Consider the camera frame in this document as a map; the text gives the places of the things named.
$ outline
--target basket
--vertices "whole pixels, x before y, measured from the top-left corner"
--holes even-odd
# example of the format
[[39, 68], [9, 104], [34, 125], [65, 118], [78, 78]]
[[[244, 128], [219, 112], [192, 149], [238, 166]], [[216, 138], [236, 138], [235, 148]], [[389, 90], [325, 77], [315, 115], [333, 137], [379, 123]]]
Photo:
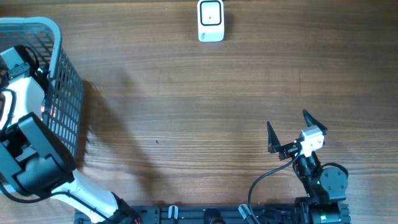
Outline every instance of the basket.
[[28, 45], [49, 71], [49, 89], [42, 103], [42, 121], [76, 158], [83, 82], [62, 49], [59, 26], [44, 17], [0, 18], [0, 52], [14, 45]]

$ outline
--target gray basket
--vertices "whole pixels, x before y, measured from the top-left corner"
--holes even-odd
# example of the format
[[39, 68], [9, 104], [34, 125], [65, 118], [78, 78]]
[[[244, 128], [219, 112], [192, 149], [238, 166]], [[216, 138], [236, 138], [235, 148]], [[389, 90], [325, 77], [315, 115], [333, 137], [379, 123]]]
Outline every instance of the gray basket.
[[14, 45], [28, 45], [36, 52], [40, 68], [50, 72], [42, 121], [76, 158], [83, 82], [61, 44], [61, 30], [51, 19], [0, 18], [0, 52]]

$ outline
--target black square outline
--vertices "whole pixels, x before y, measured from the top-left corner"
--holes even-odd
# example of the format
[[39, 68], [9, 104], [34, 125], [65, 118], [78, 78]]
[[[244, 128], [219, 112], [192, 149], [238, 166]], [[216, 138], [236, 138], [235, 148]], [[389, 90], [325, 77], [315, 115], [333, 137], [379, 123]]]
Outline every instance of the black square outline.
[[[201, 18], [201, 5], [202, 5], [203, 3], [205, 3], [205, 2], [217, 2], [217, 3], [220, 5], [220, 7], [219, 7], [219, 9], [220, 9], [220, 22], [219, 22], [218, 24], [206, 24], [206, 25], [205, 25], [205, 24], [202, 23], [202, 18]], [[220, 3], [219, 1], [203, 1], [203, 2], [200, 3], [199, 8], [200, 8], [200, 23], [201, 23], [203, 26], [218, 26], [218, 25], [221, 24], [221, 21], [223, 20], [223, 18], [221, 18], [221, 3]]]

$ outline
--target table top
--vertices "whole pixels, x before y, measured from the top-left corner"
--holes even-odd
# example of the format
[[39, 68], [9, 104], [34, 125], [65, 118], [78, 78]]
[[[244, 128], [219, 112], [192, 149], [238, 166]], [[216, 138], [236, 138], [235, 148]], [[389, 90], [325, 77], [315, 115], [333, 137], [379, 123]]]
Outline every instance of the table top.
[[[131, 205], [239, 205], [261, 174], [266, 122], [282, 144], [307, 109], [322, 163], [349, 170], [352, 223], [398, 218], [398, 13], [372, 1], [226, 1], [225, 39], [201, 43], [196, 2], [4, 6], [45, 16], [82, 79], [79, 170]], [[254, 203], [305, 195], [287, 168]], [[0, 196], [1, 223], [71, 223], [73, 209]]]

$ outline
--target wooden table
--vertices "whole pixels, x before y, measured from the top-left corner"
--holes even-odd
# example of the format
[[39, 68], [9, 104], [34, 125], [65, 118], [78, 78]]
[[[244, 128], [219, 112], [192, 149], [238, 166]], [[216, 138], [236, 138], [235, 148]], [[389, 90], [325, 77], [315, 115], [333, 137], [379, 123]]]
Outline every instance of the wooden table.
[[[398, 218], [398, 7], [373, 1], [226, 1], [225, 40], [197, 40], [196, 2], [4, 6], [46, 16], [85, 81], [77, 162], [131, 205], [239, 205], [279, 167], [282, 143], [329, 128], [321, 162], [349, 170], [353, 223]], [[291, 168], [264, 179], [254, 203], [305, 195]], [[0, 196], [1, 223], [71, 223], [56, 200]]]

